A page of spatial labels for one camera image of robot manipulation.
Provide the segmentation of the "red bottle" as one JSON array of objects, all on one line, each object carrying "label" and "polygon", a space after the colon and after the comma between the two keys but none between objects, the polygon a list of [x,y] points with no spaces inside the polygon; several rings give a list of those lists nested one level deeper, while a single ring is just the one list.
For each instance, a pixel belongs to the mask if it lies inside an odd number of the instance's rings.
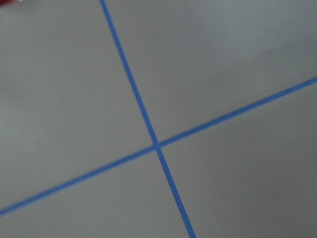
[{"label": "red bottle", "polygon": [[10,4],[15,4],[20,2],[20,0],[0,0],[0,8],[5,7]]}]

